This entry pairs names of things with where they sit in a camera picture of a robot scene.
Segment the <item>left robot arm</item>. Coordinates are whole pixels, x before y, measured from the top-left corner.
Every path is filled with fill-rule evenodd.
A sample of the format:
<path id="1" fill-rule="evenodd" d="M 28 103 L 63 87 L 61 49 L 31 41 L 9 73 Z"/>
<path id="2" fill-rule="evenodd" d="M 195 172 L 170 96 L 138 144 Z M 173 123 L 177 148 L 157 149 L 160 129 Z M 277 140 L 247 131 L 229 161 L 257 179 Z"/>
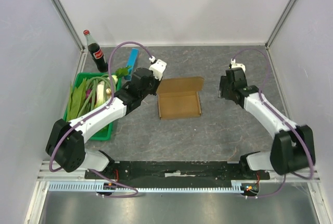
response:
<path id="1" fill-rule="evenodd" d="M 155 95 L 165 69 L 166 65 L 160 62 L 149 68 L 138 68 L 114 98 L 70 122 L 56 121 L 46 146 L 50 155 L 49 170 L 57 171 L 53 168 L 56 162 L 66 172 L 83 168 L 95 170 L 103 179 L 112 177 L 112 159 L 103 151 L 87 150 L 85 143 L 102 127 L 138 108 L 147 95 Z"/>

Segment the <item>brown cardboard box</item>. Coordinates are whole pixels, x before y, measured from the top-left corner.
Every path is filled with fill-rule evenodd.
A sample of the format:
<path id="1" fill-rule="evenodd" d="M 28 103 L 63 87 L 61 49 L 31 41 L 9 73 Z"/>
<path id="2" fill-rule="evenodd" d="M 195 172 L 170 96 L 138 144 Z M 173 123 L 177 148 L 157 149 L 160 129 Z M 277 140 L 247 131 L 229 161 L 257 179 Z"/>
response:
<path id="1" fill-rule="evenodd" d="M 161 81 L 158 90 L 160 119 L 184 119 L 201 116 L 199 94 L 204 78 L 184 77 Z"/>

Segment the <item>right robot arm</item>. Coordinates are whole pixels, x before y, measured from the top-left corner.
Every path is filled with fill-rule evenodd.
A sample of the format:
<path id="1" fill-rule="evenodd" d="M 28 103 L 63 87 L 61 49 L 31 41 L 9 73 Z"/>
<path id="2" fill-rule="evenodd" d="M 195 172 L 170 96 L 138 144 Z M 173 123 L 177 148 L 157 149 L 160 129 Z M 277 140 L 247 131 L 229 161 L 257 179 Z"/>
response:
<path id="1" fill-rule="evenodd" d="M 252 178 L 258 170 L 273 170 L 279 175 L 295 176 L 309 168 L 307 179 L 312 179 L 316 162 L 313 131 L 307 125 L 298 125 L 279 112 L 255 85 L 247 84 L 240 67 L 229 68 L 221 76 L 219 97 L 233 101 L 254 116 L 273 139 L 269 152 L 245 155 L 246 161 L 238 166 L 239 175 Z"/>

